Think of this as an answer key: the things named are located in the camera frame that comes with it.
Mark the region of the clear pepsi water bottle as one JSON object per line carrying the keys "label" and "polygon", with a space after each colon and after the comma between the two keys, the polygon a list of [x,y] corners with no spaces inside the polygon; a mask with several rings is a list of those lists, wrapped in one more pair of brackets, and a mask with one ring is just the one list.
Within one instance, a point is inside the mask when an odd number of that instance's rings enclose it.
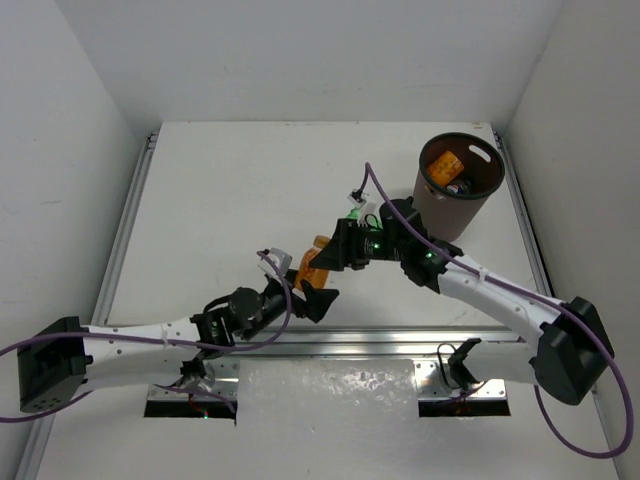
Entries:
{"label": "clear pepsi water bottle", "polygon": [[468,180],[454,180],[446,186],[446,190],[456,195],[470,195],[472,193],[472,183]]}

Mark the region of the green plastic bottle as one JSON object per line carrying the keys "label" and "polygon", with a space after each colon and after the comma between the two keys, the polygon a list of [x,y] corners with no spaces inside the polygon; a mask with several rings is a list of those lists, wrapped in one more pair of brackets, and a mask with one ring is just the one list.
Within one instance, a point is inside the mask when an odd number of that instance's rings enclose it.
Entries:
{"label": "green plastic bottle", "polygon": [[358,208],[353,208],[350,210],[349,214],[347,215],[347,217],[349,219],[356,219],[358,220],[360,217],[360,210]]}

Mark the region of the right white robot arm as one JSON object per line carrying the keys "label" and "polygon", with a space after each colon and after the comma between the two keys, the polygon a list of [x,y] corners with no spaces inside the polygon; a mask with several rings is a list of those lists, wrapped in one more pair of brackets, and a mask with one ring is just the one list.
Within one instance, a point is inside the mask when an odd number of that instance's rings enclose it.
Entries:
{"label": "right white robot arm", "polygon": [[500,346],[479,338],[464,341],[448,357],[445,377],[467,389],[490,379],[536,385],[566,405],[578,405],[607,367],[613,351],[598,312],[589,301],[570,302],[479,277],[480,266],[458,247],[427,234],[408,199],[379,209],[379,227],[340,218],[327,245],[311,260],[315,269],[361,270],[372,261],[396,261],[415,285],[464,302],[516,333],[520,341]]}

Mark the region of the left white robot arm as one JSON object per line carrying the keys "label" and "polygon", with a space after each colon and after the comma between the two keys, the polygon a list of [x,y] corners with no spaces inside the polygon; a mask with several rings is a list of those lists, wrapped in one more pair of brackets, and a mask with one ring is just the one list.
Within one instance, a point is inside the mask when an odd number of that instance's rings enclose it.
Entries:
{"label": "left white robot arm", "polygon": [[206,377],[209,361],[274,343],[278,333],[259,336],[276,320],[319,322],[338,296],[309,282],[296,294],[269,280],[261,292],[239,287],[199,314],[166,323],[108,328],[61,318],[16,348],[20,410],[42,417],[111,387],[191,387]]}

